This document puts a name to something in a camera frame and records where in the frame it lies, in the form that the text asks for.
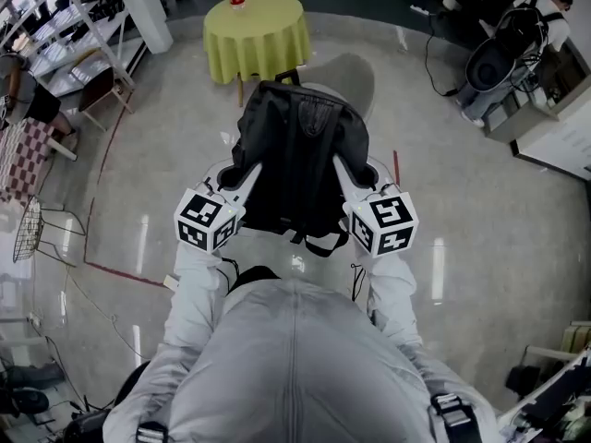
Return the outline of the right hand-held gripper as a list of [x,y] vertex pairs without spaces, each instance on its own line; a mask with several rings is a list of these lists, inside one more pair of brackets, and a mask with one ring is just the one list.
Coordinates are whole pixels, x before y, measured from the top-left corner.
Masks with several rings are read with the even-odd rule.
[[346,229],[373,258],[407,250],[414,242],[419,219],[412,199],[400,190],[387,166],[369,156],[375,188],[360,188],[338,154],[332,157],[344,195]]

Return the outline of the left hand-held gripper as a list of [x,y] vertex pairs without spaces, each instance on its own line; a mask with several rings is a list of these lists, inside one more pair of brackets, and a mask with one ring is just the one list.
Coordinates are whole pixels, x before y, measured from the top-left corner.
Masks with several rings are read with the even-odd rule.
[[[228,202],[219,193],[211,192],[220,189],[219,176],[230,167],[230,161],[216,162],[203,175],[201,183],[204,185],[198,189],[186,189],[174,214],[175,235],[181,244],[212,254],[237,232],[246,209]],[[241,178],[234,193],[234,202],[247,201],[261,170],[262,163],[258,162]]]

